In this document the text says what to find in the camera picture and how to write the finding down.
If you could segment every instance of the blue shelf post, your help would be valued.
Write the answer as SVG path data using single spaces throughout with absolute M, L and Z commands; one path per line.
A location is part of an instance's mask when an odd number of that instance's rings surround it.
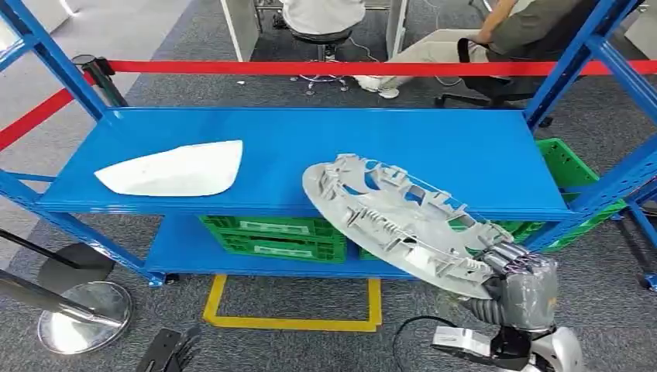
M 611 31 L 633 9 L 636 0 L 602 0 L 584 23 L 554 70 L 545 79 L 525 110 L 530 127 L 534 128 L 557 99 L 575 81 L 592 57 L 601 60 L 637 104 L 657 122 L 657 91 L 607 42 Z M 657 172 L 657 136 L 653 136 L 599 181 L 583 189 L 569 205 L 575 213 L 560 222 L 548 222 L 529 236 L 525 244 L 540 250 L 558 240 L 570 230 L 604 210 L 608 205 L 629 195 Z
M 87 84 L 83 75 L 71 63 L 61 48 L 50 38 L 48 32 L 39 24 L 34 15 L 20 0 L 0 0 L 0 16 L 20 37 L 8 50 L 0 54 L 0 71 L 32 50 L 42 62 L 57 76 L 68 91 L 77 99 L 82 107 L 95 121 L 102 118 L 107 106 Z M 125 248 L 113 243 L 101 233 L 77 220 L 70 214 L 48 212 L 36 203 L 39 194 L 24 185 L 19 179 L 35 179 L 52 181 L 50 177 L 10 174 L 0 169 L 0 195 L 22 206 L 24 209 L 38 215 L 42 219 L 59 226 L 62 230 L 87 243 L 99 253 L 112 258 L 148 279 L 149 284 L 160 286 L 164 282 L 164 274 L 150 273 L 144 269 L 144 262 L 128 252 Z

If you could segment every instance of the red barrier tape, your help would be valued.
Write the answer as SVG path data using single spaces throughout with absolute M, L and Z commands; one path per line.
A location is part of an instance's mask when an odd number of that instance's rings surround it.
M 237 75 L 396 75 L 396 76 L 545 76 L 555 62 L 488 62 L 485 64 L 382 64 L 348 62 L 232 62 L 210 60 L 111 60 L 117 72 L 152 74 L 237 74 Z M 657 74 L 657 60 L 633 60 L 639 74 Z M 582 75 L 609 75 L 600 62 L 591 61 Z
M 89 84 L 93 84 L 91 76 L 86 74 L 84 78 Z M 46 121 L 46 119 L 71 103 L 71 101 L 73 101 L 71 93 L 69 93 L 66 88 L 62 88 L 31 111 L 27 112 L 20 119 L 9 124 L 3 130 L 0 130 L 0 151 L 3 151 L 19 138 L 26 135 L 30 130 Z

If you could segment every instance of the white sneaker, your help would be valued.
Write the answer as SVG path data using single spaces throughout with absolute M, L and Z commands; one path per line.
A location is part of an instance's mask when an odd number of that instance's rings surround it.
M 385 89 L 381 88 L 381 78 L 377 76 L 369 75 L 354 75 L 353 76 L 358 85 L 366 91 L 371 91 L 373 93 L 378 93 L 381 97 L 385 99 L 396 98 L 399 95 L 399 90 L 395 88 Z

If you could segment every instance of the white shirt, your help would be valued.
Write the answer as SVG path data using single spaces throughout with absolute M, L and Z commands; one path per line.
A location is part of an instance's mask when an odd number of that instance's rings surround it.
M 365 0 L 280 0 L 283 18 L 298 33 L 339 33 L 363 20 Z

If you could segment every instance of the gray pants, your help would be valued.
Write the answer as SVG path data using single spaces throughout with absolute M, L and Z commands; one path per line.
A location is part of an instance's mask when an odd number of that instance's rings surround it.
M 478 32 L 478 29 L 439 29 L 390 58 L 388 62 L 458 63 L 459 51 L 456 49 L 456 43 L 459 39 L 476 35 Z M 470 43 L 470 62 L 488 62 L 486 48 Z M 412 78 L 412 76 L 386 76 L 382 79 L 381 88 L 397 88 Z

